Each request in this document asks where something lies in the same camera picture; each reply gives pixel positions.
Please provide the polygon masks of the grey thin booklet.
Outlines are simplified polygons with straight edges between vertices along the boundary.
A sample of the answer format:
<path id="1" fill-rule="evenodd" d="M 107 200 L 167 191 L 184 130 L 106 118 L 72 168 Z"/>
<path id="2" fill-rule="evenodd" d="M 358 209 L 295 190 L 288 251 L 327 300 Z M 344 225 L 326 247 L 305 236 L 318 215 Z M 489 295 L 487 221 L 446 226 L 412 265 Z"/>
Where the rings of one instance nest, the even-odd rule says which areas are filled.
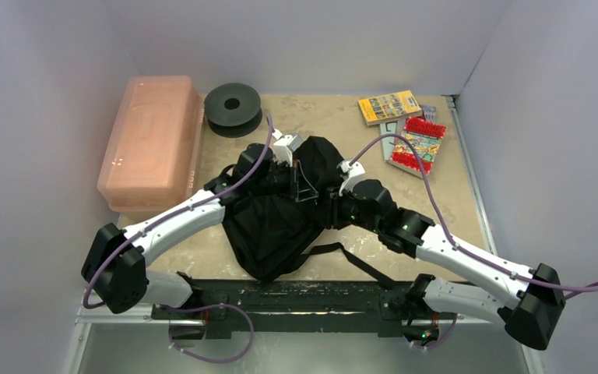
<path id="1" fill-rule="evenodd" d="M 395 134 L 397 128 L 397 121 L 384 122 L 379 125 L 379 132 L 381 135 Z M 380 141 L 382 145 L 382 155 L 384 162 L 391 160 L 392 152 L 395 149 L 396 138 L 394 136 L 385 137 Z"/>

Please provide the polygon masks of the black student backpack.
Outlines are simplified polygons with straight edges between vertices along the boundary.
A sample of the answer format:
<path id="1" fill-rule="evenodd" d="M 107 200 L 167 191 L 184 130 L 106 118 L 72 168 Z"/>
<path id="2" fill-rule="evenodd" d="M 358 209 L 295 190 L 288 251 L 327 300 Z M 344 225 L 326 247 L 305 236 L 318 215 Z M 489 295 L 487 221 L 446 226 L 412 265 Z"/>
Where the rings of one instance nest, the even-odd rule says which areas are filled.
<path id="1" fill-rule="evenodd" d="M 308 137 L 294 152 L 318 198 L 295 202 L 290 195 L 224 199 L 223 228 L 238 264 L 258 281 L 271 282 L 294 272 L 305 261 L 303 251 L 331 228 L 332 199 L 343 178 L 337 166 L 343 157 L 326 138 Z"/>

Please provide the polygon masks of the red comic book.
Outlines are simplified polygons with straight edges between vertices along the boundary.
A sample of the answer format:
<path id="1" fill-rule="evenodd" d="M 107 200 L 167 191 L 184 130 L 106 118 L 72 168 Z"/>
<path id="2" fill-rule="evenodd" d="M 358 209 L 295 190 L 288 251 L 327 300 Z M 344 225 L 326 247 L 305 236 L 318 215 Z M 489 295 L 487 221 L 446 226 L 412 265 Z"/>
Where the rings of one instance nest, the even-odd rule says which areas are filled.
<path id="1" fill-rule="evenodd" d="M 388 162 L 404 171 L 422 178 L 419 160 L 426 176 L 429 176 L 435 158 L 445 138 L 447 128 L 428 120 L 409 117 L 396 133 L 406 139 L 416 150 L 417 155 L 400 139 L 393 139 L 393 147 Z"/>

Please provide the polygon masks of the yellow picture book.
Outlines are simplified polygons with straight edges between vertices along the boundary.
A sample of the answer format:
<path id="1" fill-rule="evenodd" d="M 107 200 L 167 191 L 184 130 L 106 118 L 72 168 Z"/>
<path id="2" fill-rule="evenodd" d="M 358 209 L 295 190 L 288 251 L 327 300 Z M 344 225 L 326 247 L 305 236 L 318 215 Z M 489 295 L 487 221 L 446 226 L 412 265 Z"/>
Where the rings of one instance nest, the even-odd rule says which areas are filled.
<path id="1" fill-rule="evenodd" d="M 410 90 L 363 98 L 357 104 L 368 126 L 422 115 L 422 109 Z"/>

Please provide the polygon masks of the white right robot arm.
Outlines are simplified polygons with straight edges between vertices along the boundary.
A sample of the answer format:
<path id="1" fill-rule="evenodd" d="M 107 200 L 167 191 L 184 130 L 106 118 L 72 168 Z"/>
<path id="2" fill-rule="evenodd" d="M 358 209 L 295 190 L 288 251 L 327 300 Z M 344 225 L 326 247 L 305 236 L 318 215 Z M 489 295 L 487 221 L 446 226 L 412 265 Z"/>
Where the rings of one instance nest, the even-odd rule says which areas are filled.
<path id="1" fill-rule="evenodd" d="M 332 187 L 327 195 L 334 224 L 354 225 L 377 235 L 396 253 L 444 268 L 465 280 L 455 284 L 437 277 L 406 296 L 417 317 L 452 312 L 501 324 L 506 333 L 529 348 L 547 349 L 566 301 L 561 279 L 551 266 L 513 263 L 447 236 L 431 218 L 398 206 L 376 179 L 351 190 Z"/>

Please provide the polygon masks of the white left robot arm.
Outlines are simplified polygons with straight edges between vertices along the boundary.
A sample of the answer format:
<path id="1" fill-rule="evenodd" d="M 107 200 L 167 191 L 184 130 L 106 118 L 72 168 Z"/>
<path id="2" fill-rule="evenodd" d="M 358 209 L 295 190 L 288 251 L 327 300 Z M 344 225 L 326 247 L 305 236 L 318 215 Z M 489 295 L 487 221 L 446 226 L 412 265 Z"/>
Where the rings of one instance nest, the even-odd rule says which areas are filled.
<path id="1" fill-rule="evenodd" d="M 183 319 L 196 316 L 201 298 L 183 273 L 155 273 L 149 266 L 167 250 L 207 228 L 225 225 L 245 213 L 245 223 L 260 224 L 272 212 L 257 216 L 254 201 L 280 201 L 297 206 L 301 146 L 296 136 L 283 136 L 272 146 L 253 143 L 225 169 L 184 202 L 119 229 L 107 224 L 96 234 L 81 270 L 88 283 L 83 305 L 126 312 L 139 303 L 170 306 Z"/>

